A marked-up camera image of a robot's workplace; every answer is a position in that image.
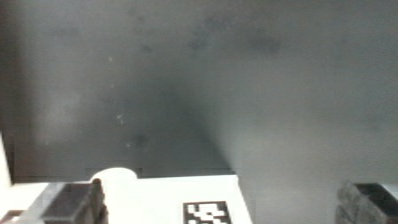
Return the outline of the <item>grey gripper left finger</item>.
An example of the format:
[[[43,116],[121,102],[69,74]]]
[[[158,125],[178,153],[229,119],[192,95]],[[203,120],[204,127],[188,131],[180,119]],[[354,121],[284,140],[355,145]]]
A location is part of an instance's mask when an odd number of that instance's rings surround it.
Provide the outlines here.
[[[23,224],[108,224],[100,179],[48,184],[23,212]]]

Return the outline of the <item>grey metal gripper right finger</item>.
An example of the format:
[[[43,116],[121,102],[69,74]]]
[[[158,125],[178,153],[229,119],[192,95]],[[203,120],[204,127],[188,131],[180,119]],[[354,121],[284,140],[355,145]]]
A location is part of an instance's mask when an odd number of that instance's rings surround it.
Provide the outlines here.
[[[398,184],[345,182],[334,224],[398,224]]]

